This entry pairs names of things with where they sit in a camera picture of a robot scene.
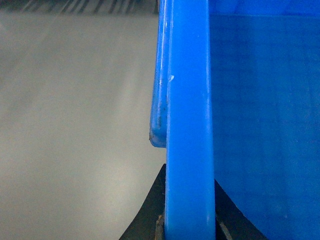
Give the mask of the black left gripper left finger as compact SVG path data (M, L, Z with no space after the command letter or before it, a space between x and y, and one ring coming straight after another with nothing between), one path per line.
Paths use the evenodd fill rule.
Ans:
M166 165L157 174L141 208L121 235L121 240L165 238Z

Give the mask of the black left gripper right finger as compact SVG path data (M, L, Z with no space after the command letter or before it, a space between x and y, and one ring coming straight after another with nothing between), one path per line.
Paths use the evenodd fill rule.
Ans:
M266 236L238 209L215 181L215 229L217 240L265 240Z

